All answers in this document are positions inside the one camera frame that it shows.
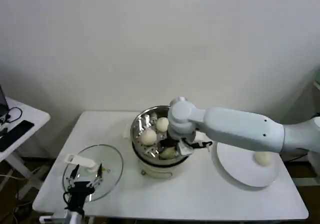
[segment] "egg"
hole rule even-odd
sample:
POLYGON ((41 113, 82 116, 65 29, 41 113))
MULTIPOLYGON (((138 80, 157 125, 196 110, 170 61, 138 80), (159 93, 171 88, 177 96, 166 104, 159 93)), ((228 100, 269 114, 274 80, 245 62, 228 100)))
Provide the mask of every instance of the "egg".
POLYGON ((141 143, 145 146, 152 146, 157 141, 157 134, 152 129, 146 129, 140 137, 141 143))
POLYGON ((168 130, 169 120, 166 117, 161 117, 156 121, 155 127, 159 132, 166 132, 168 130))
POLYGON ((163 152, 159 154, 159 157, 162 159, 172 159, 176 155, 176 148, 173 147, 167 147, 163 152))
POLYGON ((272 154, 269 151, 256 151, 253 155, 256 162, 263 167, 272 163, 272 154))

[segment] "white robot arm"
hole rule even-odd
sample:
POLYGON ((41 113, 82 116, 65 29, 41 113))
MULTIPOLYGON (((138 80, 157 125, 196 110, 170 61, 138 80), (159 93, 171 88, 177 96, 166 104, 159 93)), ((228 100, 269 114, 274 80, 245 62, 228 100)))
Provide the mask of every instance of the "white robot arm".
POLYGON ((305 149, 320 153, 320 117, 282 125, 270 118, 221 107, 198 109, 184 97, 170 103, 168 132, 192 140, 196 129, 210 139, 252 151, 279 153, 305 149))

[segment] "desk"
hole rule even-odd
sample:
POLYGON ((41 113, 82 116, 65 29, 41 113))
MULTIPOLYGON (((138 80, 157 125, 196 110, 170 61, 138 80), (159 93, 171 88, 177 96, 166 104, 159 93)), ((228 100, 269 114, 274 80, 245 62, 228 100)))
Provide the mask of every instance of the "desk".
MULTIPOLYGON (((35 187, 40 189, 42 181, 39 177, 42 176, 47 170, 47 166, 40 168, 36 174, 33 174, 25 165, 24 161, 19 157, 14 151, 20 147, 27 139, 29 139, 36 131, 43 127, 49 120, 50 115, 42 110, 35 109, 29 105, 23 104, 16 100, 6 98, 9 108, 18 107, 22 110, 22 116, 19 120, 10 123, 8 126, 8 131, 18 125, 22 120, 27 120, 34 124, 34 126, 25 133, 21 138, 9 146, 5 151, 0 152, 0 162, 6 160, 14 169, 21 173, 25 178, 29 179, 29 182, 19 191, 19 198, 22 199, 30 188, 35 187)), ((10 112, 11 119, 14 120, 19 116, 20 112, 18 110, 12 110, 10 112)), ((4 186, 7 179, 4 179, 0 185, 0 190, 4 186)))
POLYGON ((66 154, 108 144, 116 147, 124 159, 122 177, 107 196, 84 205, 87 216, 198 220, 261 221, 298 220, 308 217, 301 199, 281 158, 279 176, 268 187, 256 189, 229 176, 217 162, 215 150, 196 150, 186 161, 181 175, 170 179, 142 176, 131 141, 123 138, 126 124, 138 112, 84 112, 44 181, 34 203, 38 212, 61 212, 62 176, 66 154))

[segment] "white wall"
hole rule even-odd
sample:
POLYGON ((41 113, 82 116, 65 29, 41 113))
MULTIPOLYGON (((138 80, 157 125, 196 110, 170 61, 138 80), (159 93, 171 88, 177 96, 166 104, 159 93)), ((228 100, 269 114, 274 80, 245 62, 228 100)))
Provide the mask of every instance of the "white wall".
POLYGON ((186 96, 280 119, 319 66, 319 10, 320 0, 0 0, 0 83, 52 115, 38 137, 53 156, 83 110, 186 96))

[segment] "black cable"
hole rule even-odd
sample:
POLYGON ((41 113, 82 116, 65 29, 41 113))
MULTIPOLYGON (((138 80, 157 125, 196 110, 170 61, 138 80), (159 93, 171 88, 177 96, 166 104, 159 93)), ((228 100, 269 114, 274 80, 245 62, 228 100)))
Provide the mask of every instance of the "black cable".
POLYGON ((65 204, 67 204, 67 205, 69 205, 69 201, 67 201, 66 195, 69 195, 69 194, 70 194, 70 192, 69 192, 69 191, 66 191, 66 192, 63 193, 63 195, 62 195, 63 200, 64 200, 65 204))
POLYGON ((5 121, 4 121, 4 122, 5 122, 5 123, 13 123, 13 122, 19 120, 19 119, 22 117, 22 114, 23 114, 23 111, 21 110, 20 107, 17 107, 17 106, 11 107, 11 108, 8 110, 8 112, 6 113, 6 115, 5 115, 5 121), (16 119, 14 119, 14 120, 9 120, 10 117, 11 117, 10 112, 11 112, 12 110, 14 110, 14 109, 19 110, 19 111, 20 111, 20 115, 19 115, 16 119))
POLYGON ((286 160, 286 161, 284 161, 283 163, 289 163, 289 162, 292 162, 292 161, 298 160, 298 159, 300 159, 300 158, 305 157, 307 154, 308 154, 308 153, 303 154, 303 155, 301 155, 301 156, 298 156, 298 157, 296 157, 296 158, 293 158, 293 159, 291 159, 291 160, 286 160))

